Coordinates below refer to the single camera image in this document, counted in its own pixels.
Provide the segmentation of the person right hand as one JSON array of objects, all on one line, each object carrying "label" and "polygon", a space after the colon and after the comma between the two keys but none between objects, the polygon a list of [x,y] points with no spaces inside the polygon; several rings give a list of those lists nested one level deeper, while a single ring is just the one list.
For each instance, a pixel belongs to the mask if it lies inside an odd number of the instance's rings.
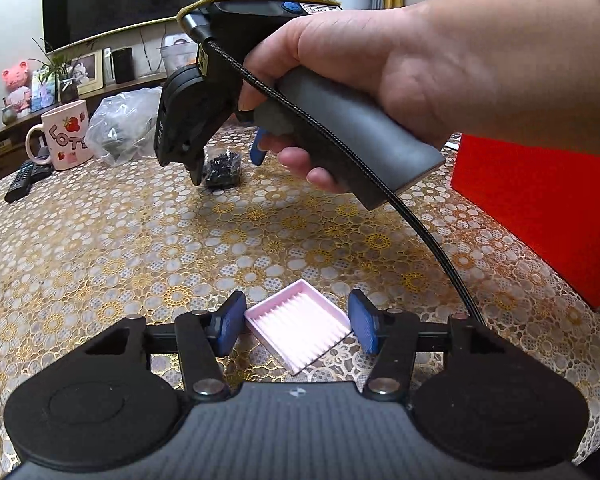
[{"label": "person right hand", "polygon": [[433,146],[461,132],[600,156],[600,0],[428,0],[297,18],[246,57],[369,94]]}]

